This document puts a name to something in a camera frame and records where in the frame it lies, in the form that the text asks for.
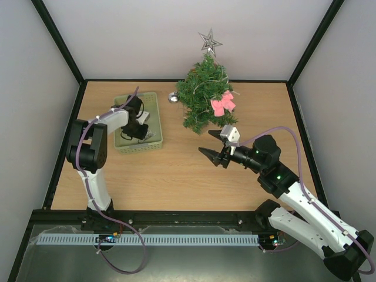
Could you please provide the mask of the pink ornaments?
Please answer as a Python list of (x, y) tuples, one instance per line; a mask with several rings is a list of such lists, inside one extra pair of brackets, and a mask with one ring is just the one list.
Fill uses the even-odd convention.
[(233, 94), (231, 91), (227, 90), (222, 94), (220, 100), (212, 99), (210, 101), (212, 109), (214, 111), (215, 117), (224, 116), (225, 110), (229, 111), (230, 113), (236, 107), (236, 104), (233, 102)]

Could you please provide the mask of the green plastic basket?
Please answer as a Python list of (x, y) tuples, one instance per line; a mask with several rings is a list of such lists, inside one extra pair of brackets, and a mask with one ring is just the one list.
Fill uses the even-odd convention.
[(157, 101), (156, 92), (139, 93), (137, 97), (142, 101), (139, 111), (147, 111), (150, 117), (144, 124), (149, 126), (149, 129), (155, 132), (155, 136), (144, 143), (138, 143), (139, 139), (125, 140), (122, 138), (122, 129), (116, 129), (113, 132), (114, 148), (122, 154), (146, 152), (150, 150), (162, 149), (163, 135), (160, 122), (159, 105)]

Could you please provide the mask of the silver ball ornament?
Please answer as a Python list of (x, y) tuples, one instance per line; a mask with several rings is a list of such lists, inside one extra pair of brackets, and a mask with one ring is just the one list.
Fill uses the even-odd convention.
[(169, 103), (178, 103), (179, 102), (179, 94), (176, 91), (169, 93), (168, 101), (169, 101)]

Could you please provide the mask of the small green christmas tree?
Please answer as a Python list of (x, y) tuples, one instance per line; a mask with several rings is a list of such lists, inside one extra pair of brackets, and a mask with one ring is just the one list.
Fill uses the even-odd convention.
[(225, 110), (224, 116), (215, 117), (210, 101), (220, 100), (222, 94), (229, 90), (233, 94), (232, 85), (223, 65), (217, 63), (209, 53), (203, 55), (202, 61), (195, 63), (185, 79), (176, 83), (179, 102), (185, 108), (183, 126), (194, 133), (202, 134), (209, 124), (223, 127), (237, 123), (234, 110)]

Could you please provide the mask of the silver star ornament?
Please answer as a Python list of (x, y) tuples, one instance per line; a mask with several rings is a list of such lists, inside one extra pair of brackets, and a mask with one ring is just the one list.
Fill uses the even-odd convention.
[(213, 28), (210, 28), (207, 35), (199, 32), (199, 36), (203, 41), (201, 50), (210, 53), (214, 58), (216, 58), (216, 48), (222, 46), (223, 44), (214, 39)]

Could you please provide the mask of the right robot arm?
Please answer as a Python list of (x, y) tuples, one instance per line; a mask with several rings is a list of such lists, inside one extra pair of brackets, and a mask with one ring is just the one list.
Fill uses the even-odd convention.
[(303, 182), (303, 173), (294, 173), (280, 161), (281, 149), (267, 130), (249, 139), (252, 147), (240, 141), (240, 132), (231, 125), (209, 134), (223, 144), (221, 152), (200, 147), (215, 166), (227, 168), (230, 162), (258, 175), (257, 181), (269, 194), (290, 206), (288, 212), (273, 200), (257, 209), (259, 228), (285, 232), (315, 252), (337, 278), (348, 281), (355, 273), (372, 275), (375, 263), (370, 256), (374, 236), (357, 230), (336, 216), (313, 196)]

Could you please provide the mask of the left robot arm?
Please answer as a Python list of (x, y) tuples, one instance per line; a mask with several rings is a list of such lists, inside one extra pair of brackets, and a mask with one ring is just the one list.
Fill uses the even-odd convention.
[(149, 113), (137, 94), (128, 96), (121, 105), (113, 105), (107, 112), (91, 120), (73, 122), (66, 151), (66, 159), (79, 173), (88, 196), (88, 208), (104, 219), (123, 225), (110, 216), (113, 202), (106, 188), (103, 167), (108, 156), (108, 135), (117, 129), (130, 139), (142, 140), (149, 126)]

